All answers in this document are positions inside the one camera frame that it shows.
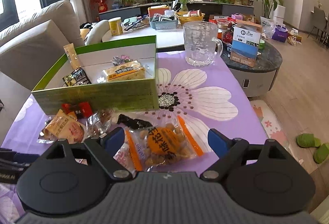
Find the long tan stick packet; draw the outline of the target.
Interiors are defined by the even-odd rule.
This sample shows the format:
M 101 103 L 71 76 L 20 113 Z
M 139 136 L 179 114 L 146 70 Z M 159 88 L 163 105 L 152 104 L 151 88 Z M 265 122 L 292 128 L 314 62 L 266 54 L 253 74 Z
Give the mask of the long tan stick packet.
M 81 64 L 78 59 L 78 55 L 75 51 L 74 44 L 73 43 L 67 44 L 63 46 L 63 48 L 73 70 L 77 70 L 78 68 L 81 68 Z

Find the blue white carton box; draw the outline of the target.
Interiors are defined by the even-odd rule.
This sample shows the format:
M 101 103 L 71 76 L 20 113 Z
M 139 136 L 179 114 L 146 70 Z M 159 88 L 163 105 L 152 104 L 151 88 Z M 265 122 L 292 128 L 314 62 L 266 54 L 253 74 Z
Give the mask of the blue white carton box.
M 263 27 L 253 22 L 237 20 L 234 26 L 230 60 L 254 67 Z

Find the beige sofa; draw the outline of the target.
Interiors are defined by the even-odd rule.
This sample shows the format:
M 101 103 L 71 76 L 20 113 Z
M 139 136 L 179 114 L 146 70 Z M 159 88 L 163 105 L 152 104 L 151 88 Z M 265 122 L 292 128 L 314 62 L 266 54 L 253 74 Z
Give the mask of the beige sofa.
M 1 73 L 32 90 L 64 54 L 64 46 L 100 43 L 107 20 L 95 24 L 86 38 L 69 0 L 49 5 L 1 31 Z

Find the pink white snack packet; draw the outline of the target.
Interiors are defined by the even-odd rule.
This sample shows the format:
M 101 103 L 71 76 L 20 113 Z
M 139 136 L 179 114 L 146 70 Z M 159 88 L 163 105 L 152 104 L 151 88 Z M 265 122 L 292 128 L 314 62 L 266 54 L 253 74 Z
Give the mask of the pink white snack packet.
M 133 177 L 135 177 L 136 169 L 132 161 L 129 145 L 127 143 L 123 143 L 121 148 L 115 154 L 114 159 L 125 167 L 125 169 L 127 169 Z

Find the small black snack packet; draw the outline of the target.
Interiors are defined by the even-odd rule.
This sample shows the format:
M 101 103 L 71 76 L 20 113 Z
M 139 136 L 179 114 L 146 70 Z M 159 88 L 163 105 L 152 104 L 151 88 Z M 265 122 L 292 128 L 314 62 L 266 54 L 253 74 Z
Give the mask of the small black snack packet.
M 152 127 L 152 124 L 148 121 L 142 120 L 142 119 L 132 119 L 129 116 L 120 114 L 118 116 L 117 124 L 123 124 L 126 127 L 138 130 L 138 129 L 145 129 L 148 127 Z

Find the clear bag brown nuts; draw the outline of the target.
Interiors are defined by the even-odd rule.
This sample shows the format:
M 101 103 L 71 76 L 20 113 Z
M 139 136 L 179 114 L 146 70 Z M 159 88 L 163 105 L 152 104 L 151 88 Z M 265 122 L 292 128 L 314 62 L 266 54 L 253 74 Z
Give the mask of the clear bag brown nuts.
M 113 110 L 99 110 L 86 120 L 88 138 L 103 138 L 109 133 Z

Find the white nougat cracker packet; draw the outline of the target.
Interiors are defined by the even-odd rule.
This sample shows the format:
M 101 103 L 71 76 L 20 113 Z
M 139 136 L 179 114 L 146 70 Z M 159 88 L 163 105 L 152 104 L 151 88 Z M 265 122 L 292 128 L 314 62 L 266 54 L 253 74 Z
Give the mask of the white nougat cracker packet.
M 138 61 L 124 62 L 102 70 L 97 83 L 145 79 L 145 69 Z

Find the tan orange snack packet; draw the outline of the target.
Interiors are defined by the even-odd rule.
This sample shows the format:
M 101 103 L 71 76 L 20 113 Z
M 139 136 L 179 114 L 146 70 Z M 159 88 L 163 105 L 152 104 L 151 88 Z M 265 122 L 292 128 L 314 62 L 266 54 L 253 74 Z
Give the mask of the tan orange snack packet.
M 85 136 L 86 127 L 78 121 L 75 113 L 67 115 L 61 109 L 40 132 L 40 139 L 66 139 L 70 144 L 81 143 Z

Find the grey dining chair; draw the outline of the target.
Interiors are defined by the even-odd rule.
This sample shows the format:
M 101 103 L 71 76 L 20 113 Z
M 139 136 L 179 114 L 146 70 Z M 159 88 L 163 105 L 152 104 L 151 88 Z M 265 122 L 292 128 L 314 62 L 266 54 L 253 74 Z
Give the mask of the grey dining chair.
M 328 40 L 328 19 L 326 18 L 323 9 L 320 9 L 319 7 L 314 7 L 311 16 L 311 24 L 312 28 L 308 34 L 308 37 L 312 34 L 313 30 L 316 29 L 316 38 L 319 36 L 319 32 L 321 32 L 319 41 L 325 43 L 325 41 Z

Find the orange label nut bag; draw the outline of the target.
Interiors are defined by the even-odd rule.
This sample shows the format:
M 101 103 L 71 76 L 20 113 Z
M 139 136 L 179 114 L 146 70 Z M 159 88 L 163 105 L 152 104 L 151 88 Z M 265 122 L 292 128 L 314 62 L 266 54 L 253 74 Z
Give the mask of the orange label nut bag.
M 137 130 L 125 129 L 125 136 L 138 172 L 150 172 L 156 167 L 194 159 L 205 153 L 181 116 L 177 116 L 175 122 Z

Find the red candy wrapper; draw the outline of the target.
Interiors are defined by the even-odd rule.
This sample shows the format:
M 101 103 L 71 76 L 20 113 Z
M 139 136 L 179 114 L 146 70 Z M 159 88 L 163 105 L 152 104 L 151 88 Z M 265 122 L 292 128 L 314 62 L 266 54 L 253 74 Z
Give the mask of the red candy wrapper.
M 76 105 L 72 104 L 62 104 L 62 110 L 67 115 L 71 115 L 76 119 L 86 119 L 92 116 L 93 110 L 88 102 L 78 103 Z

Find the silver black foil packet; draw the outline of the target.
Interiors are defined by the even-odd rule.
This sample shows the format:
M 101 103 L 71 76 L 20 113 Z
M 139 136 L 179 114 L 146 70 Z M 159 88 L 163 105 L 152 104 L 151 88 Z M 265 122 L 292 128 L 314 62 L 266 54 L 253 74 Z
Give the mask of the silver black foil packet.
M 67 87 L 79 86 L 79 85 L 90 85 L 92 82 L 89 80 L 86 72 L 81 68 L 77 68 L 69 75 L 63 77 L 64 84 Z

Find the blue grey storage tray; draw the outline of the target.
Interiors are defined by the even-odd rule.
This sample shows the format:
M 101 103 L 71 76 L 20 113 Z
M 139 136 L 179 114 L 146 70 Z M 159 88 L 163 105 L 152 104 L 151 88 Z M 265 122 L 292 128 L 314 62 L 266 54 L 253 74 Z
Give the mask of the blue grey storage tray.
M 154 14 L 149 18 L 150 27 L 154 30 L 173 30 L 178 26 L 177 18 L 172 16 Z

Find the round dark marble table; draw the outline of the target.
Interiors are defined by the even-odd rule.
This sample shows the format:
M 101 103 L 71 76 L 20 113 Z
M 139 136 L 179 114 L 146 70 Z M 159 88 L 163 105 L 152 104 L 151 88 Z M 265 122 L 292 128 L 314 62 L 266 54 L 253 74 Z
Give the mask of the round dark marble table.
M 280 66 L 283 62 L 282 55 L 270 43 L 265 43 L 265 48 L 260 51 L 254 67 L 235 62 L 230 59 L 228 44 L 224 43 L 222 59 L 229 70 L 239 82 L 247 97 L 258 97 L 269 92 L 276 80 Z

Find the green cardboard box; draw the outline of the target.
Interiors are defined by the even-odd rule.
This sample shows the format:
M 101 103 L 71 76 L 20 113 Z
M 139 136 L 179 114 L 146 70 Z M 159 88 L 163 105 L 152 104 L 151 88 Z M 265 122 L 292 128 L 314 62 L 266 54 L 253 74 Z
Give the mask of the green cardboard box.
M 88 102 L 93 110 L 116 108 L 122 111 L 158 109 L 156 36 L 127 38 L 75 49 L 89 85 L 67 86 L 71 74 L 67 55 L 62 55 L 32 90 L 45 114 L 56 114 L 61 105 Z M 105 71 L 114 66 L 114 57 L 138 61 L 144 78 L 107 81 Z

